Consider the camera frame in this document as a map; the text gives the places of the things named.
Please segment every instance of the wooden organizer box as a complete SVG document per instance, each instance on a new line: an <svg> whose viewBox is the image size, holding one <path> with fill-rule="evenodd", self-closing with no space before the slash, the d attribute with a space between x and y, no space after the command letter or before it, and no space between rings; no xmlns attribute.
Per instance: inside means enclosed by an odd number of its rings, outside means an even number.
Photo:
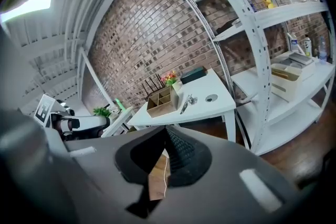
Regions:
<svg viewBox="0 0 336 224"><path fill-rule="evenodd" d="M147 112L152 117L162 116L177 110L179 96L172 86L166 87L149 96Z"/></svg>

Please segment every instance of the brick wall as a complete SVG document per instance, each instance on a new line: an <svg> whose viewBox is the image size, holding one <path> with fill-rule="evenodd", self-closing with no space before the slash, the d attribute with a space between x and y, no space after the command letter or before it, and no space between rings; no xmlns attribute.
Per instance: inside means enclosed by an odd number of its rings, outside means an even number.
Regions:
<svg viewBox="0 0 336 224"><path fill-rule="evenodd" d="M258 10L265 8L261 0L252 2ZM289 0L279 2L285 5ZM227 0L204 0L198 6L214 31L237 17ZM320 14L291 20L288 26L301 45L305 34L314 45L320 35L329 43ZM265 34L271 58L287 50L280 25ZM255 64L245 32L221 41L221 49L231 75ZM114 0L97 29L89 59L108 94L135 109L145 102L142 83L155 73L175 70L180 75L204 66L224 79L201 22L184 0ZM89 72L84 75L82 97L90 111L104 102Z"/></svg>

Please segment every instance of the green plant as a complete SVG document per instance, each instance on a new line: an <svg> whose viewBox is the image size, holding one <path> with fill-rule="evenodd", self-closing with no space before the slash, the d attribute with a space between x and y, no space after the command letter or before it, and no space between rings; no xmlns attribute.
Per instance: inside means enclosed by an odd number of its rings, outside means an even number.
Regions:
<svg viewBox="0 0 336 224"><path fill-rule="evenodd" d="M96 116L104 116L106 118L108 118L109 115L111 115L111 111L106 108L95 108L93 112Z"/></svg>

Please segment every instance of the white table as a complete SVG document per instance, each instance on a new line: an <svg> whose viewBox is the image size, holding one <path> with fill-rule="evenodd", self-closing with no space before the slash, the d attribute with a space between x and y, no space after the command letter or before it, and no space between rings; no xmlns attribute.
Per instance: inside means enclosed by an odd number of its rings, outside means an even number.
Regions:
<svg viewBox="0 0 336 224"><path fill-rule="evenodd" d="M221 116L226 124L228 140L233 142L236 141L234 113L236 103L213 69L209 69L206 76L182 85L177 94L179 97L177 111L152 118L146 111L146 102L128 124L134 126L137 130L140 130L146 126L178 125L183 122L198 121ZM192 97L194 98L197 97L197 103L194 105L188 104L184 113L180 114L188 94L192 94ZM218 95L217 100L214 102L206 102L205 98L210 94Z"/></svg>
<svg viewBox="0 0 336 224"><path fill-rule="evenodd" d="M112 122L110 126L108 126L101 137L109 137L112 136L119 127L122 127L122 124L128 119L130 115L132 115L133 107L127 108L125 111L122 111L121 114Z"/></svg>

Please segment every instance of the black stick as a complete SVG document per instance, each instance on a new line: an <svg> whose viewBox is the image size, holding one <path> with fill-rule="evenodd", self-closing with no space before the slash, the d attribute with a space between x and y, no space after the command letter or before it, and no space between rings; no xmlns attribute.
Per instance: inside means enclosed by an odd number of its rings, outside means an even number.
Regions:
<svg viewBox="0 0 336 224"><path fill-rule="evenodd" d="M143 84L141 84L141 85L143 86L143 89L145 90L146 94L148 95L145 86Z"/></svg>
<svg viewBox="0 0 336 224"><path fill-rule="evenodd" d="M162 87L164 87L164 84L163 84L163 82L161 81L161 78L160 78L160 76L159 76L158 74L156 74L156 77L158 78L158 80L159 80L159 82L160 82L161 86L162 86Z"/></svg>
<svg viewBox="0 0 336 224"><path fill-rule="evenodd" d="M152 80L151 77L149 77L149 79L151 80L151 82L154 84L154 86L156 87L156 89L158 90L158 87L156 86L156 84L154 83L154 81Z"/></svg>
<svg viewBox="0 0 336 224"><path fill-rule="evenodd" d="M153 89L152 87L148 84L148 82L145 80L145 82L147 83L148 87L151 88L152 92L153 92Z"/></svg>

